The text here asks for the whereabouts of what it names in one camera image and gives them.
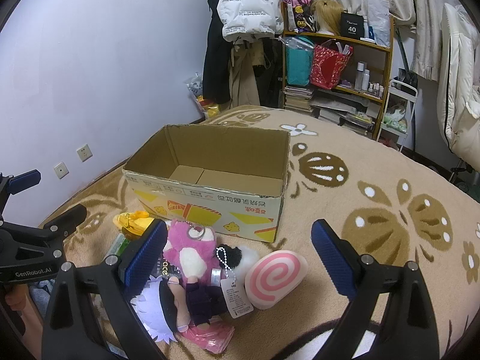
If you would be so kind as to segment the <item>left hand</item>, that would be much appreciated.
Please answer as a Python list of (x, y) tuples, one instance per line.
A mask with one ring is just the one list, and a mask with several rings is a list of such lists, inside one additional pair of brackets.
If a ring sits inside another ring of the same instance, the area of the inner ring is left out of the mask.
[(43, 322), (29, 295), (29, 287), (26, 283), (14, 286), (5, 296), (5, 301), (13, 311), (21, 313), (21, 318), (25, 324), (22, 343), (35, 359), (41, 359)]

